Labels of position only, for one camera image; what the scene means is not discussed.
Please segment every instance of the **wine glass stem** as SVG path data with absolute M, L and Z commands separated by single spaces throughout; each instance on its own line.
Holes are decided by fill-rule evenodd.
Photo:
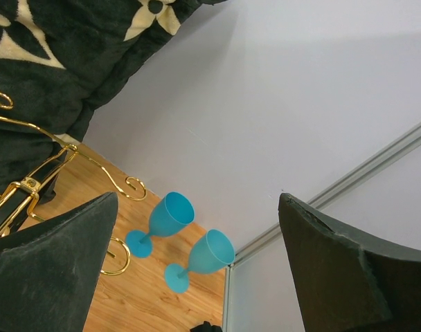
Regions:
M 178 274 L 178 278 L 181 279 L 182 277 L 184 277 L 185 275 L 187 275 L 189 273 L 189 268 L 185 268 L 182 272 L 180 272 Z
M 147 233 L 144 237 L 141 238 L 140 243 L 144 243 L 146 240 L 150 238 L 150 232 Z

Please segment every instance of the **gold stand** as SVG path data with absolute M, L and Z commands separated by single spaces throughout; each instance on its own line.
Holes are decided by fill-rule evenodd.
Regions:
M 11 110 L 14 107 L 14 103 L 12 101 L 12 99 L 10 99 L 10 97 L 2 92 L 0 92 L 0 109 L 3 110 Z M 14 221 L 15 217 L 23 210 L 26 209 L 27 214 L 30 218 L 33 218 L 39 222 L 45 221 L 42 217 L 36 215 L 33 210 L 35 209 L 35 206 L 38 203 L 39 200 L 39 191 L 45 186 L 47 185 L 49 182 L 51 182 L 57 175 L 58 173 L 60 173 L 60 171 L 67 166 L 76 156 L 81 156 L 84 159 L 87 159 L 90 163 L 93 163 L 95 166 L 99 167 L 107 176 L 107 178 L 111 181 L 112 185 L 116 188 L 116 190 L 122 194 L 124 197 L 126 197 L 127 199 L 130 199 L 132 201 L 142 201 L 143 199 L 146 198 L 147 196 L 147 189 L 144 185 L 144 183 L 138 179 L 138 178 L 134 178 L 133 176 L 128 176 L 125 179 L 125 182 L 127 184 L 128 187 L 130 187 L 132 190 L 137 191 L 137 187 L 132 183 L 133 181 L 135 181 L 136 183 L 138 183 L 138 185 L 141 187 L 141 189 L 143 190 L 143 194 L 141 197 L 134 197 L 131 196 L 129 194 L 127 194 L 120 186 L 118 186 L 115 182 L 115 180 L 112 178 L 111 174 L 106 170 L 106 168 L 104 166 L 102 166 L 98 161 L 92 159 L 91 157 L 89 157 L 88 155 L 82 153 L 81 151 L 78 150 L 77 146 L 74 144 L 69 144 L 67 142 L 64 142 L 62 139 L 58 138 L 57 136 L 49 133 L 48 131 L 38 127 L 37 125 L 33 124 L 33 123 L 28 123 L 28 122 L 23 122 L 23 121 L 19 121 L 19 120 L 13 120 L 10 118 L 6 118 L 3 116 L 0 116 L 0 121 L 2 122 L 7 122 L 7 123 L 12 123 L 14 125 L 20 125 L 23 127 L 28 127 L 30 129 L 33 129 L 35 131 L 38 131 L 46 136 L 48 136 L 51 140 L 57 142 L 58 144 L 61 145 L 62 149 L 54 156 L 51 156 L 50 158 L 48 158 L 47 160 L 45 160 L 38 168 L 34 169 L 31 173 L 29 173 L 27 176 L 24 177 L 24 179 L 22 181 L 15 181 L 12 182 L 11 184 L 9 184 L 9 186 L 6 188 L 6 190 L 4 191 L 3 194 L 0 194 L 0 208 L 3 204 L 5 204 L 8 199 L 17 191 L 17 190 L 23 190 L 25 192 L 27 192 L 29 194 L 29 196 L 24 199 L 24 201 L 15 209 L 15 211 L 2 223 L 2 225 L 0 225 L 0 237 L 4 237 L 6 235 L 9 234 L 9 226 L 12 224 L 12 222 Z M 68 156 L 66 157 L 66 160 L 64 162 L 62 162 L 58 167 L 56 167 L 53 172 L 46 177 L 46 179 L 44 181 L 39 182 L 36 178 L 34 178 L 34 175 L 36 175 L 36 173 L 43 168 L 45 165 L 49 164 L 50 162 L 52 162 L 53 160 L 58 159 L 60 156 L 62 156 L 64 153 L 68 153 Z M 125 272 L 127 267 L 130 264 L 130 251 L 129 248 L 127 247 L 127 245 L 125 244 L 124 241 L 116 238 L 116 237 L 112 237 L 111 241 L 116 241 L 118 242 L 122 247 L 124 247 L 125 249 L 125 253 L 126 253 L 126 262 L 125 265 L 117 270 L 117 271 L 105 271 L 105 270 L 101 270 L 101 273 L 104 275 L 120 275 L 121 273 Z M 107 251 L 107 253 L 112 256 L 113 258 L 115 258 L 115 254 Z

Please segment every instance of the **plastic wine glass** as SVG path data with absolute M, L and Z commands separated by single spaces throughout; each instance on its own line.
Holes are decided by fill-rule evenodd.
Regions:
M 170 264 L 164 278 L 172 291 L 184 293 L 189 288 L 189 272 L 214 273 L 234 260 L 235 248 L 231 240 L 219 230 L 209 230 L 190 251 L 188 267 Z
M 178 192 L 170 192 L 156 205 L 149 217 L 149 232 L 132 230 L 127 233 L 126 244 L 130 252 L 146 258 L 152 252 L 150 237 L 170 237 L 178 233 L 195 218 L 192 203 Z

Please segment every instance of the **dark green cushion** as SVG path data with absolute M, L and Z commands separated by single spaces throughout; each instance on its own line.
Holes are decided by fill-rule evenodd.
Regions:
M 0 0 L 0 91 L 15 102 L 0 114 L 81 141 L 93 112 L 201 5 L 163 2 Z M 137 35 L 128 33 L 134 17 L 147 26 Z M 0 165 L 20 168 L 1 171 L 0 187 L 26 175 L 31 160 L 43 161 L 52 149 L 50 140 L 29 129 L 0 122 Z

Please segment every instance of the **cream flower pattern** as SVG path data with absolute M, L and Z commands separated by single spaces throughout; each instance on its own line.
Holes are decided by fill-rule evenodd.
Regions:
M 64 68 L 52 53 L 44 32 L 35 25 L 28 0 L 18 0 L 15 20 L 0 14 L 0 59 Z
M 177 19 L 174 9 L 170 6 L 175 0 L 138 0 L 142 7 L 137 10 L 131 26 L 127 29 L 125 41 L 140 35 L 149 28 L 155 20 L 159 25 L 170 33 L 175 35 L 180 28 L 180 22 Z

